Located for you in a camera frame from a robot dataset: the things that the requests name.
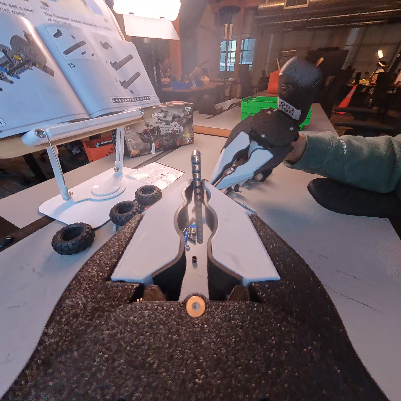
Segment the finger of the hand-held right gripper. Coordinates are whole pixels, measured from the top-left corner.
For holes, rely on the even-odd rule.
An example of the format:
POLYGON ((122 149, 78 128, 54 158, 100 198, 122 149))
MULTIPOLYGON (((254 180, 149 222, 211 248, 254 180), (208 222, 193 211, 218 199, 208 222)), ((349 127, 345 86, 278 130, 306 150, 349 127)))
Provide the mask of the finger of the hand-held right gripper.
POLYGON ((249 145, 250 138, 245 132, 240 132, 230 143, 227 143, 222 149, 213 170, 211 183, 217 183, 222 178, 223 173, 233 166, 239 155, 248 150, 249 145))
POLYGON ((236 184, 242 184, 255 175, 255 171, 273 158, 273 153, 251 141, 233 166, 223 173, 217 182, 217 189, 225 189, 236 184))

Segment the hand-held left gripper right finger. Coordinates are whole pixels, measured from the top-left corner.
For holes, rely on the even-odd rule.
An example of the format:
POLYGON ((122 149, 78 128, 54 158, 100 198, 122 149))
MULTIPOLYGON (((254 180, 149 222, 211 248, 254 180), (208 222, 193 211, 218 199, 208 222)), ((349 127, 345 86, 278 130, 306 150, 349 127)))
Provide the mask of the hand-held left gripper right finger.
POLYGON ((280 276, 246 211, 210 183, 203 183, 208 256, 242 283, 280 280, 280 276))

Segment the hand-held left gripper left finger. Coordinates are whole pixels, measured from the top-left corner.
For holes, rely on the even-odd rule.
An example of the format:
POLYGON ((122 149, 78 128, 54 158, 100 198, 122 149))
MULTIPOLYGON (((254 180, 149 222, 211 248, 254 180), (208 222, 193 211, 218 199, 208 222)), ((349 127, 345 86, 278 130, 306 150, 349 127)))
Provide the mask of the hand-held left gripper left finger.
POLYGON ((113 282, 149 285, 158 272, 178 261, 184 245, 177 218, 187 202, 185 190, 190 184, 182 183, 144 213, 114 269, 113 282))

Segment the grey and black brick chassis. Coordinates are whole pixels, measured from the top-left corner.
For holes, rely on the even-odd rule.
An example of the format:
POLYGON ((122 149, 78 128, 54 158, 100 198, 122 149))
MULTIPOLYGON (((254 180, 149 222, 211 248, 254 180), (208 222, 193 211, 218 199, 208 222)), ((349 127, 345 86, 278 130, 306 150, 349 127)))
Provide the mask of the grey and black brick chassis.
POLYGON ((237 194, 239 194, 241 191, 236 192, 236 191, 228 191, 226 193, 226 195, 228 197, 230 197, 235 203, 237 203, 238 205, 240 205, 242 208, 246 209, 248 212, 250 212, 251 214, 257 214, 257 211, 250 207, 248 204, 244 203, 241 199, 238 199, 236 197, 237 194))

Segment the pile of small building pieces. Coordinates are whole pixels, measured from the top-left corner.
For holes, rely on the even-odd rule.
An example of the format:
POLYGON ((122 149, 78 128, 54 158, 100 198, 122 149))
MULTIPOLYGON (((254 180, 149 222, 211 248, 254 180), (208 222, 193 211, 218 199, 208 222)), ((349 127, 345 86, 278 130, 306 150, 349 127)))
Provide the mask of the pile of small building pieces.
POLYGON ((185 252, 190 251, 191 246, 195 246, 198 243, 197 232, 197 225, 194 218, 191 218, 181 229, 185 252))

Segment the long dark grey holed beam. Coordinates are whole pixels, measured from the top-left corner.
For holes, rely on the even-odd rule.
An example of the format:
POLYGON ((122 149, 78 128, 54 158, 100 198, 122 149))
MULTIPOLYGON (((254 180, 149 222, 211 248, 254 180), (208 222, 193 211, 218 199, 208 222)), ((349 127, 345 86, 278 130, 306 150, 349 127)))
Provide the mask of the long dark grey holed beam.
POLYGON ((197 242, 203 243, 203 190, 201 178, 201 153, 194 150, 191 156, 192 173, 193 173, 193 199, 194 199, 194 212, 197 230, 197 242))

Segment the building instruction booklet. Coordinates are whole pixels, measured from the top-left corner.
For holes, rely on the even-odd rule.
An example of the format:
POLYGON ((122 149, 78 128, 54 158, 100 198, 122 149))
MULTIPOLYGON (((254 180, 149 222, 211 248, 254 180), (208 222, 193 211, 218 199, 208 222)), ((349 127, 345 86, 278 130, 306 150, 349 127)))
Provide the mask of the building instruction booklet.
POLYGON ((159 99, 121 34, 0 13, 1 138, 159 99))

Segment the grey desk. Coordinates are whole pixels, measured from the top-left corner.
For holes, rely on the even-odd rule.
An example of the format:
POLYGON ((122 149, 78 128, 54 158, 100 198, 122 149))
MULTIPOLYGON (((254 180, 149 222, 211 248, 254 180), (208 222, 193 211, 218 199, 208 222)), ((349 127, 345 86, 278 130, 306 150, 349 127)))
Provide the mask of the grey desk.
MULTIPOLYGON (((314 270, 365 367, 390 400, 400 400, 400 239, 387 219, 321 207, 307 190, 314 178, 279 165, 265 182, 250 181, 234 195, 314 270)), ((31 356, 66 286, 113 234, 107 223, 90 249, 62 257, 51 247, 61 227, 50 222, 1 252, 1 395, 31 356)))

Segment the white printed task sheet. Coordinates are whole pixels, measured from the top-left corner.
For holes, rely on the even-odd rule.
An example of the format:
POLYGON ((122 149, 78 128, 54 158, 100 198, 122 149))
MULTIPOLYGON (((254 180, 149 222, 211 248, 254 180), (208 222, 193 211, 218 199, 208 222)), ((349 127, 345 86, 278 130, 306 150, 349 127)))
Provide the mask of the white printed task sheet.
POLYGON ((0 9, 35 26, 60 23, 119 34, 118 23, 103 0, 2 0, 0 9))

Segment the black toy tyre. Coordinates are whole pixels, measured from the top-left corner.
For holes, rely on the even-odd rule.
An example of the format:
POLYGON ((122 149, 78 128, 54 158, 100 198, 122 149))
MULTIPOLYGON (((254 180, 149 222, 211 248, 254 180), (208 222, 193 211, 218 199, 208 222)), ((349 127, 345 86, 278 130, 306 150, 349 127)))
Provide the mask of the black toy tyre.
POLYGON ((141 206, 137 201, 123 201, 115 204, 109 213, 109 217, 113 224, 124 226, 133 216, 141 211, 141 206))
POLYGON ((151 184, 138 188, 135 193, 135 200, 142 207, 151 206, 161 198, 161 189, 151 184))
POLYGON ((89 248, 95 238, 92 226, 74 223, 63 227, 54 235, 51 245, 60 255, 74 255, 89 248))

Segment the green storage bin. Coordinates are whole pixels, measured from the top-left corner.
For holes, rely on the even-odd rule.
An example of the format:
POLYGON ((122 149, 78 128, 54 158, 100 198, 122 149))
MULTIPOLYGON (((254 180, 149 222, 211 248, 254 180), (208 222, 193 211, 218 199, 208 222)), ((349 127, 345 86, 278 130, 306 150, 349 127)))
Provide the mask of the green storage bin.
POLYGON ((262 109, 277 108, 283 109, 289 112, 290 116, 296 117, 297 110, 302 112, 302 116, 305 117, 303 122, 300 122, 299 126, 301 129, 308 126, 312 115, 312 103, 308 97, 300 97, 295 99, 284 99, 284 96, 257 96, 257 97, 246 97, 241 101, 241 121, 245 120, 249 116, 254 116, 262 109))

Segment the orange traffic cone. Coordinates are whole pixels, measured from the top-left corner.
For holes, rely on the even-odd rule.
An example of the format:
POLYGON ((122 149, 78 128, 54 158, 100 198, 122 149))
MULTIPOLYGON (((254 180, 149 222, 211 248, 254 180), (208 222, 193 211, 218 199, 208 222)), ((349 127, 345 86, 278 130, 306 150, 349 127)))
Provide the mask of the orange traffic cone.
POLYGON ((350 92, 346 95, 346 97, 341 101, 341 103, 339 104, 338 108, 347 108, 349 106, 349 103, 352 99, 352 96, 355 92, 355 90, 357 89, 358 84, 353 85, 352 89, 350 90, 350 92))

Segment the cluttered background workbench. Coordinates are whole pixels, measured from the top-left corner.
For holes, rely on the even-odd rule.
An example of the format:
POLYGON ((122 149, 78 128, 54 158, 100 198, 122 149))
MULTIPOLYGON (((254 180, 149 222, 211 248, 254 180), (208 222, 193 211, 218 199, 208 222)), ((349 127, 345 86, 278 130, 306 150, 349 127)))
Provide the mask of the cluttered background workbench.
POLYGON ((222 101, 223 83, 203 83, 201 86, 191 87, 191 82, 181 82, 175 77, 170 78, 169 85, 163 85, 158 92, 161 103, 183 101, 192 103, 194 110, 210 111, 215 104, 222 101))

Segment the toy truck box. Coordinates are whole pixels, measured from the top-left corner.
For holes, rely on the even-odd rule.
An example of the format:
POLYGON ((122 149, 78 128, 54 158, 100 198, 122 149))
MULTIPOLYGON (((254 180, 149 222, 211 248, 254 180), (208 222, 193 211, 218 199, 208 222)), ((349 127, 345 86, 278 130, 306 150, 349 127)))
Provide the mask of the toy truck box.
POLYGON ((193 104, 175 101, 146 108, 141 120, 124 128, 124 139, 129 158, 193 143, 193 104))

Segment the white sticker sheet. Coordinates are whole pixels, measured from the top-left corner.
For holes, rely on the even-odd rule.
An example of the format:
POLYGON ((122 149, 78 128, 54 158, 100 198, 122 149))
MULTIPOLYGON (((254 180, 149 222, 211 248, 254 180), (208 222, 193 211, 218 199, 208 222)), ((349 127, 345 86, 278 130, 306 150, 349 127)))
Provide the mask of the white sticker sheet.
POLYGON ((127 174, 127 177, 154 185, 163 190, 183 175, 183 171, 158 162, 153 162, 133 169, 131 173, 127 174))

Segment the white book stand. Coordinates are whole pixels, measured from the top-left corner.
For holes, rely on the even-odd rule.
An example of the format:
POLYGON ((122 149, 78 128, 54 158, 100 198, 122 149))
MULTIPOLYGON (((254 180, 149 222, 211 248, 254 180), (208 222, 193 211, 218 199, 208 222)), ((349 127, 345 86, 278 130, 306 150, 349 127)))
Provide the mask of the white book stand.
POLYGON ((60 190, 60 195, 44 202, 38 211, 65 224, 84 222, 98 228, 107 222, 113 205, 133 199, 136 190, 146 184, 134 176, 134 169, 123 167, 124 135, 125 127, 141 121, 143 117, 150 117, 155 110, 154 107, 130 109, 108 116, 36 128, 22 135, 20 142, 29 147, 45 146, 60 190), (117 130, 114 166, 68 189, 56 143, 66 142, 77 135, 87 137, 112 129, 117 130))

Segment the black cushion pad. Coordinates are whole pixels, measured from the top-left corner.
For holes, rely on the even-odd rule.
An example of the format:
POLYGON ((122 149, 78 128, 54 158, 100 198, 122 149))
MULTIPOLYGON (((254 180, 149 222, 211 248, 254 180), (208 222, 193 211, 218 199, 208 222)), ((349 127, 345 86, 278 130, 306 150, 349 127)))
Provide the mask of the black cushion pad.
POLYGON ((388 219, 401 218, 401 201, 395 193, 376 193, 338 182, 316 178, 307 189, 322 207, 340 214, 388 219))

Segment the orange plastic crate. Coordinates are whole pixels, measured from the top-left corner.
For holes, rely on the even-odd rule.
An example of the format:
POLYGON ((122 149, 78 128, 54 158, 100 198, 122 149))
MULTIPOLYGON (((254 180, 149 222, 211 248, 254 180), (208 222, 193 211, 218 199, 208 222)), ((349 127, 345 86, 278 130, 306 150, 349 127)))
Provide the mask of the orange plastic crate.
POLYGON ((111 135, 82 141, 82 143, 89 162, 97 161, 115 153, 115 147, 111 135))

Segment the bright light panel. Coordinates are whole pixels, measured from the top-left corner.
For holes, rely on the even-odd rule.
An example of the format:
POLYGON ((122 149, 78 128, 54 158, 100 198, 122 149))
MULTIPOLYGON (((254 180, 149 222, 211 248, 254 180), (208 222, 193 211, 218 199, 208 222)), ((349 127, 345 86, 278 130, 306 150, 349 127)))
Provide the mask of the bright light panel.
POLYGON ((181 8, 180 0, 115 0, 113 11, 122 15, 124 32, 130 37, 178 41, 173 26, 181 8))

